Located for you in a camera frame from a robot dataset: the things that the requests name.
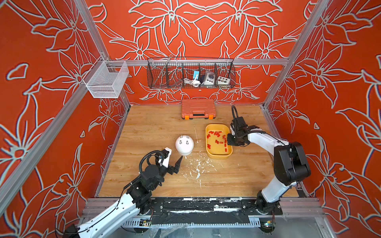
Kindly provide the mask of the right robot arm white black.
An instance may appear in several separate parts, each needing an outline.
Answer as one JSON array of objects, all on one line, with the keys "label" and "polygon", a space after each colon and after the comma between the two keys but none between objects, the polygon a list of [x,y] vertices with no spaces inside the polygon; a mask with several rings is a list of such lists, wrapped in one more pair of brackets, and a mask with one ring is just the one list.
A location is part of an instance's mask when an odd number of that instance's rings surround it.
[{"label": "right robot arm white black", "polygon": [[279,205],[281,197],[297,183],[311,175],[303,146],[299,142],[278,139],[257,126],[230,125],[227,135],[228,145],[246,146],[256,144],[273,156],[274,177],[257,194],[255,209],[263,215]]}]

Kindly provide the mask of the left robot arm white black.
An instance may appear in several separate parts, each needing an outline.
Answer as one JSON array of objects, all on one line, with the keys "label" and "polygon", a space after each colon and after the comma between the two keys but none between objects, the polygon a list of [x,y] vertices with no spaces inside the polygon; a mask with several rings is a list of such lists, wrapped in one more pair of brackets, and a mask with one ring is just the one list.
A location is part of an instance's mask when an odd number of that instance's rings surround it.
[{"label": "left robot arm white black", "polygon": [[174,166],[169,164],[172,150],[153,150],[139,163],[139,175],[122,189],[119,199],[99,215],[79,226],[71,225],[61,233],[63,238],[106,238],[125,222],[151,209],[152,192],[162,186],[167,174],[177,174],[183,156]]}]

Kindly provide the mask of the yellow plastic tray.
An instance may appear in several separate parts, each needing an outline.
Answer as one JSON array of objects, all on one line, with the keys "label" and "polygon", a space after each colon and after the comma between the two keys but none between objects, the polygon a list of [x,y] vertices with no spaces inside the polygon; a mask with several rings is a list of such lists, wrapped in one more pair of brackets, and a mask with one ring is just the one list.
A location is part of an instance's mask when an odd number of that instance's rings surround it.
[{"label": "yellow plastic tray", "polygon": [[209,124],[205,128],[206,152],[211,159],[227,159],[233,148],[227,143],[230,129],[224,124]]}]

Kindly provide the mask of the white dome with screws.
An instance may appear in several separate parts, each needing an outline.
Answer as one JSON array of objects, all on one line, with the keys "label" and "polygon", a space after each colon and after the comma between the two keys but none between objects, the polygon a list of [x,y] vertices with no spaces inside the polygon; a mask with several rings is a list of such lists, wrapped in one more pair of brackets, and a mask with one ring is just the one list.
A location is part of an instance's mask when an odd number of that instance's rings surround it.
[{"label": "white dome with screws", "polygon": [[194,149],[194,141],[189,135],[181,135],[175,142],[176,150],[182,156],[188,156]]}]

